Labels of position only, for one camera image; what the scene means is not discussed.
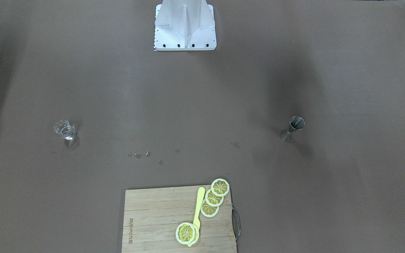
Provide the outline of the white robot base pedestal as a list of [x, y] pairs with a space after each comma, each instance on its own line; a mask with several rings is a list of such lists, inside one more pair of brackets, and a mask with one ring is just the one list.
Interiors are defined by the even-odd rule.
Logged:
[[155, 7], [153, 49], [203, 51], [217, 48], [214, 8], [205, 0], [164, 0]]

